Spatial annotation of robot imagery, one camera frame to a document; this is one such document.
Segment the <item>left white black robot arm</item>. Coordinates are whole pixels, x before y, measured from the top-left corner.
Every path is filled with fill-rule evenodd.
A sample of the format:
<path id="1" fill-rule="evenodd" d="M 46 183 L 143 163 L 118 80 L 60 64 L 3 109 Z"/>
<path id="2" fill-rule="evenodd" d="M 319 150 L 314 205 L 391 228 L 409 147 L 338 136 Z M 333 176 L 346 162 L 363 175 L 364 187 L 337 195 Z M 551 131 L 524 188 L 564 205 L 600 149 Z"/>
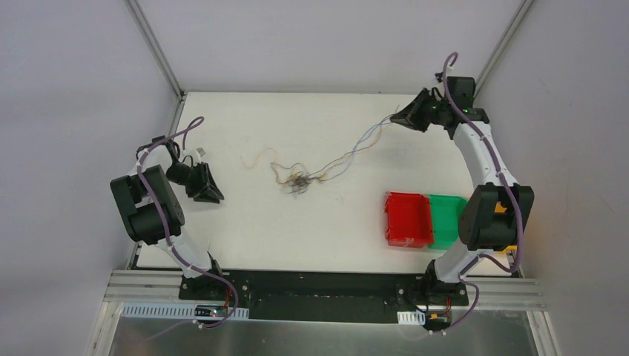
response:
<path id="1" fill-rule="evenodd" d="M 184 211 L 172 188 L 182 186 L 195 202 L 223 201 L 202 156 L 202 149 L 182 151 L 173 139 L 155 137 L 136 150 L 135 166 L 111 180 L 110 189 L 128 236 L 164 251 L 182 269 L 189 288 L 197 286 L 207 299 L 217 300 L 226 290 L 220 265 L 186 231 Z"/>

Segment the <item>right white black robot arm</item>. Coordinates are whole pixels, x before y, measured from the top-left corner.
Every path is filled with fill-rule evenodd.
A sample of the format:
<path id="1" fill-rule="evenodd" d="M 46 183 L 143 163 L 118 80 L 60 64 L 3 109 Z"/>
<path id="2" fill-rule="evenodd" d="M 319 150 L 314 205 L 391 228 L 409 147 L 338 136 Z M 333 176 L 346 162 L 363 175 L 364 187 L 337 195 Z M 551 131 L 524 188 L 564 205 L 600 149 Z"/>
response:
<path id="1" fill-rule="evenodd" d="M 476 83 L 468 76 L 448 77 L 424 88 L 392 123 L 424 132 L 439 125 L 463 155 L 475 190 L 458 218 L 458 239 L 427 266 L 419 293 L 438 304 L 463 288 L 463 276 L 480 260 L 494 261 L 492 251 L 516 245 L 523 252 L 524 229 L 535 194 L 507 169 L 493 140 L 485 110 L 475 108 Z"/>

